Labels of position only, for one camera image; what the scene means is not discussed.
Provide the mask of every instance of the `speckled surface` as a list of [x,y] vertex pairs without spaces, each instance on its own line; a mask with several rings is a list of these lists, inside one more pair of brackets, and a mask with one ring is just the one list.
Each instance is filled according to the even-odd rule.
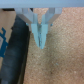
[[[35,9],[41,15],[47,9]],[[30,36],[24,84],[84,84],[84,8],[63,8],[40,50]]]

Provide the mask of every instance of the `blue object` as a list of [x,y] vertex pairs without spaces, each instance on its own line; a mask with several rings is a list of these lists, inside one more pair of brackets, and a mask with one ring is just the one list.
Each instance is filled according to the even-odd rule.
[[6,46],[8,45],[8,43],[6,42],[6,37],[5,37],[6,30],[3,27],[2,27],[2,31],[3,31],[3,34],[0,33],[0,37],[3,38],[3,43],[0,49],[0,57],[4,57]]

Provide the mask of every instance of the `beige carpet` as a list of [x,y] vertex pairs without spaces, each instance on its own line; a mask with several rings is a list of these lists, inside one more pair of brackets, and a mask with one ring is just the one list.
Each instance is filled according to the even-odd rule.
[[24,84],[84,84],[84,8],[63,8],[53,25],[43,50],[31,34]]

